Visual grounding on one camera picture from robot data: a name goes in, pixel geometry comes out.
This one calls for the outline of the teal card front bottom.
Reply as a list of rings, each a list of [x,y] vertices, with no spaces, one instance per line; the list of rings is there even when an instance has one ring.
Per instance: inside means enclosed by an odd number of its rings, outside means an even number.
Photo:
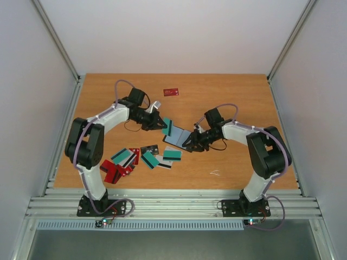
[[[169,137],[172,136],[173,121],[169,118],[164,118],[163,121],[166,126],[162,129],[162,133]]]

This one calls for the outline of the black leather card holder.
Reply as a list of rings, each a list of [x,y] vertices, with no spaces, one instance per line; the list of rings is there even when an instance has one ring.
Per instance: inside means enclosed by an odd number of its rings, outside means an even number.
[[[171,135],[165,135],[163,138],[163,142],[178,147],[180,149],[186,150],[186,148],[182,145],[190,136],[190,134],[191,132],[188,130],[173,126]]]

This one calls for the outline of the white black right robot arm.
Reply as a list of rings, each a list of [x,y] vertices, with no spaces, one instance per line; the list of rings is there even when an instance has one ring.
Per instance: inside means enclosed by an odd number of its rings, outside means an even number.
[[[276,178],[287,172],[292,159],[288,149],[274,126],[259,128],[245,125],[235,118],[225,120],[218,108],[204,114],[209,129],[204,131],[199,123],[182,143],[190,152],[203,152],[218,140],[232,140],[248,147],[253,174],[247,186],[241,191],[239,208],[242,213],[251,215]]]

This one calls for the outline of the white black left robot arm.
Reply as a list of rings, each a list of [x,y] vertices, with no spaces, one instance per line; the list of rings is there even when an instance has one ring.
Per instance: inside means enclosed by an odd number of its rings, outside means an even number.
[[[129,95],[114,103],[105,111],[88,119],[75,118],[65,146],[65,155],[78,170],[85,188],[89,208],[97,216],[108,212],[107,189],[101,179],[100,162],[104,153],[104,137],[119,124],[132,120],[144,131],[159,130],[167,126],[159,115],[160,102],[142,103],[147,94],[132,88]]]

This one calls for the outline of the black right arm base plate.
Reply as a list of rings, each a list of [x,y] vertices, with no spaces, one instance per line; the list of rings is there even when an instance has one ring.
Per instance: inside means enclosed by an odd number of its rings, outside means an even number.
[[[265,199],[249,202],[247,199],[221,200],[224,217],[270,217],[268,201]]]

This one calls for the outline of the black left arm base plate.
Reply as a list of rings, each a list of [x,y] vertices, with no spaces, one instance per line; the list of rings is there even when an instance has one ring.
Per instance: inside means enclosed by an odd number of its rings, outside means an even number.
[[[101,200],[94,200],[94,207],[91,200],[83,195],[79,201],[76,215],[78,217],[107,217],[114,214],[124,215],[127,209],[127,202],[122,200],[116,203],[114,199],[103,197]]]

